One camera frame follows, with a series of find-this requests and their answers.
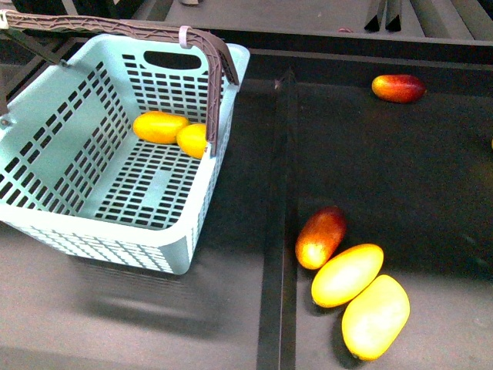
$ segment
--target basket handle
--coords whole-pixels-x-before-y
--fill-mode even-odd
[[[212,144],[211,156],[216,155],[219,132],[219,109],[222,71],[229,82],[238,85],[238,75],[227,45],[210,32],[190,27],[166,27],[147,25],[143,22],[122,21],[100,17],[78,15],[33,15],[16,11],[0,12],[3,29],[25,29],[53,32],[104,32],[125,35],[134,39],[175,42],[184,48],[198,47],[209,64],[209,84],[207,86],[206,139]]]

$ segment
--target fruit in basket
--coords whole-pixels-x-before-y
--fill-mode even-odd
[[[410,311],[402,286],[392,277],[380,275],[344,312],[342,335],[347,349],[361,360],[376,360],[406,325]]]
[[[176,134],[189,125],[186,117],[151,111],[141,114],[133,122],[133,132],[142,140],[156,144],[176,143]]]
[[[184,127],[178,132],[176,141],[186,154],[201,159],[207,146],[206,125],[194,123]]]
[[[311,296],[316,304],[332,308],[349,302],[378,275],[384,252],[376,244],[360,244],[330,259],[315,275]]]
[[[339,207],[318,210],[297,238],[295,253],[301,266],[309,270],[322,267],[343,240],[346,229],[346,217]]]
[[[371,83],[374,94],[382,100],[393,103],[412,103],[426,93],[426,86],[411,75],[382,75]]]

